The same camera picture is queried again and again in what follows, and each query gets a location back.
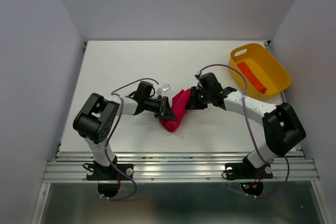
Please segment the yellow plastic basket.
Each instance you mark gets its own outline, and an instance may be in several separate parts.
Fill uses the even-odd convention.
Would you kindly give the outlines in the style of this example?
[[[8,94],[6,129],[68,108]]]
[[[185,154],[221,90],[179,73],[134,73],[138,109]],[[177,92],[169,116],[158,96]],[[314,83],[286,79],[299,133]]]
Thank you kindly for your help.
[[[260,44],[251,43],[234,49],[230,53],[228,65],[240,73],[237,64],[245,62],[252,70],[259,81],[267,88],[264,94],[259,93],[247,81],[247,92],[249,97],[266,101],[291,85],[291,76],[285,68]]]

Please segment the red t shirt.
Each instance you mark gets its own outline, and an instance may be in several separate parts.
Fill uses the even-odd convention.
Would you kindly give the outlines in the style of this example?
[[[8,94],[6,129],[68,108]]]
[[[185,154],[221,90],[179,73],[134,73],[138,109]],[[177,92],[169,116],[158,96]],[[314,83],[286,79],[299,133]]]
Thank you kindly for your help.
[[[186,106],[191,97],[191,88],[181,90],[172,98],[172,111],[177,118],[177,121],[172,120],[160,120],[160,124],[168,131],[175,132],[183,121],[186,114]]]

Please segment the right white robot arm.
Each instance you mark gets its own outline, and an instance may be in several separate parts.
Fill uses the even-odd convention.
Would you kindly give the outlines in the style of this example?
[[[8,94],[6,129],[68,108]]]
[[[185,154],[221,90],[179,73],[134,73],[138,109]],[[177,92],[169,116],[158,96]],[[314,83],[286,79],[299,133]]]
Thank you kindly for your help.
[[[212,104],[225,111],[235,112],[262,126],[265,141],[256,145],[240,163],[226,166],[227,179],[250,178],[276,157],[284,157],[306,138],[306,132],[293,107],[262,102],[245,96],[232,87],[223,88],[213,73],[196,75],[198,84],[191,88],[187,110],[203,110]]]

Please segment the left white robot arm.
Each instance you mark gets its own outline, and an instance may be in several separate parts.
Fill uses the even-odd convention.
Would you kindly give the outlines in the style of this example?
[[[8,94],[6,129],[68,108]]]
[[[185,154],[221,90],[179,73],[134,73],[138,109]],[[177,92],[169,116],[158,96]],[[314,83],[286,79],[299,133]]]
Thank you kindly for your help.
[[[89,96],[72,124],[93,153],[93,163],[84,165],[89,176],[110,179],[116,175],[117,157],[111,150],[109,141],[123,115],[138,115],[149,111],[158,120],[177,121],[169,99],[164,95],[169,89],[168,84],[157,84],[155,88],[146,79],[141,79],[137,89],[126,96],[117,94],[118,90],[112,93],[112,100],[97,93]]]

